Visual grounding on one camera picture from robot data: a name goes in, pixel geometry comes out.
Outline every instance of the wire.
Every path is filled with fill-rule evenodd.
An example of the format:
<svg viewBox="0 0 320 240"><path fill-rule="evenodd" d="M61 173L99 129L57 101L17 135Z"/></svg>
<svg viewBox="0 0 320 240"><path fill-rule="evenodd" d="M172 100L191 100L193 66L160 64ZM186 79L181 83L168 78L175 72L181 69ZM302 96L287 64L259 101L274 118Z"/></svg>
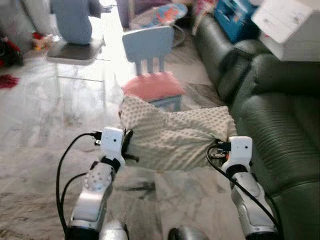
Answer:
<svg viewBox="0 0 320 240"><path fill-rule="evenodd" d="M217 170L219 173L221 173L223 176L225 176L231 183L233 183L234 185L236 185L238 188L240 188L252 201L254 201L264 212L265 214L267 214L267 216L271 219L271 221L273 222L273 224L275 225L275 227L278 229L278 231L281 229L277 220L274 218L274 216L272 216L272 214L265 208L265 206L263 206L250 192L248 192L241 184L239 184L236 180L234 180L232 177L228 176L224 171L222 171L219 167L217 167L212 161L211 158L209 156L210 150L217 147L217 145L211 145L210 147L208 147L208 149L206 150L206 159L208 160L208 162L210 163L210 165Z"/></svg>
<svg viewBox="0 0 320 240"><path fill-rule="evenodd" d="M61 173L61 166L62 166L62 163L67 155L67 153L69 152L70 148L75 144L75 142L83 137L83 136L93 136L94 133L83 133L79 136L77 136L71 143L70 145L68 146L68 148L65 150L65 152L63 153L60 161L59 161L59 165L58 165L58 168L57 168L57 171L56 171L56 182L55 182L55 201L56 201L56 207L57 207L57 210L58 210L58 215L59 215L59 218L60 218L60 222L61 222L61 225L63 227L63 231L64 231L64 234L66 235L67 234L67 230L68 230L68 226L67 226L67 223L66 223L66 220L65 220L65 217L64 217L64 210L63 210L63 206L61 205L61 201L60 201L60 173Z"/></svg>
<svg viewBox="0 0 320 240"><path fill-rule="evenodd" d="M62 216L63 216L63 219L64 221L66 221L65 219L65 211L64 211L64 203L65 203L65 196L66 196L66 193L67 193L67 190L68 190L68 187L69 185L73 182L73 180L77 179L77 178L80 178L84 175L86 175L87 173L86 172L83 172L81 174L78 174L74 177L72 177L65 185L64 189L63 189L63 192L62 192L62 195L61 195L61 201L60 201L60 204L61 204L61 208L62 208Z"/></svg>

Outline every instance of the couch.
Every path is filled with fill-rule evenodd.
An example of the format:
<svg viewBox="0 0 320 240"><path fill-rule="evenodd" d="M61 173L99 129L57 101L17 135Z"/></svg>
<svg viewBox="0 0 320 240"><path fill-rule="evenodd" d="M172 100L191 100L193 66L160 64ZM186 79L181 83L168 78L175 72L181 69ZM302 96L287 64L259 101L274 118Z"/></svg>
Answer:
<svg viewBox="0 0 320 240"><path fill-rule="evenodd" d="M320 239L320 64L280 62L258 40L231 44L210 15L194 42L285 240Z"/></svg>

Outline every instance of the light blue children's chair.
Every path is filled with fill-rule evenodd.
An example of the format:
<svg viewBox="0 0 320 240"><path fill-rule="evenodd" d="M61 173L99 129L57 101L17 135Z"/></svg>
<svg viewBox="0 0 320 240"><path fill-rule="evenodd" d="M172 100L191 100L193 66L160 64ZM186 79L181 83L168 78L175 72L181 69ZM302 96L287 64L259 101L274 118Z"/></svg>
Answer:
<svg viewBox="0 0 320 240"><path fill-rule="evenodd" d="M129 62L135 63L136 77L122 89L125 95L137 96L157 108L174 105L180 111L185 94L172 72L165 72L165 55L172 51L174 30L160 26L127 32L122 41ZM159 72L154 72L153 59L158 58ZM142 73L142 61L146 60L147 74Z"/></svg>

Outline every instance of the white box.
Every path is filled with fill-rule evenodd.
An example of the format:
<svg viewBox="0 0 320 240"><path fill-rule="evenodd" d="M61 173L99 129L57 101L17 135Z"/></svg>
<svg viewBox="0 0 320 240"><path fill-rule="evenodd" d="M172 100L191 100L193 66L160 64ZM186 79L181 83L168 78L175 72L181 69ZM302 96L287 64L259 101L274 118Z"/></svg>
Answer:
<svg viewBox="0 0 320 240"><path fill-rule="evenodd" d="M267 0L252 21L281 61L320 62L320 0Z"/></svg>

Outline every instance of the blue box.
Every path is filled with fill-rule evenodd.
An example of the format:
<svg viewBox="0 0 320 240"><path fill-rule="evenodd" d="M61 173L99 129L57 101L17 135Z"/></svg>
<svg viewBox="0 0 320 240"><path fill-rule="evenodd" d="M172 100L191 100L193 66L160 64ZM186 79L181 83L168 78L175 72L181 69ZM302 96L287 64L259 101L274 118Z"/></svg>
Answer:
<svg viewBox="0 0 320 240"><path fill-rule="evenodd" d="M259 28L251 21L251 16L257 8L249 0L219 0L214 18L233 44L256 39Z"/></svg>

